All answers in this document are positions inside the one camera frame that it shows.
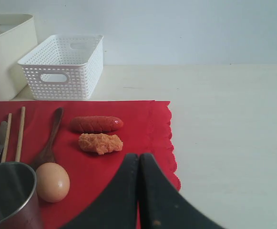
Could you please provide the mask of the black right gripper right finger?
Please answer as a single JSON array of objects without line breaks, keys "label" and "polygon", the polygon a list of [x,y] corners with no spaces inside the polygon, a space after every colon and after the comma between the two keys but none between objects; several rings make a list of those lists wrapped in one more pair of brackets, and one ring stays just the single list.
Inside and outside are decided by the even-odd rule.
[{"label": "black right gripper right finger", "polygon": [[139,215],[142,229],[222,228],[179,194],[149,153],[139,158]]}]

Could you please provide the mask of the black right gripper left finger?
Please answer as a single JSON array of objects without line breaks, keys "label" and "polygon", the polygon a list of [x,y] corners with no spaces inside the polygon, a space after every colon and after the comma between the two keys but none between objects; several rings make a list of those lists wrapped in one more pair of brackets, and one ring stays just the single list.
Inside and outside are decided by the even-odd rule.
[{"label": "black right gripper left finger", "polygon": [[137,222],[138,155],[126,154],[102,193],[63,229],[134,229]]}]

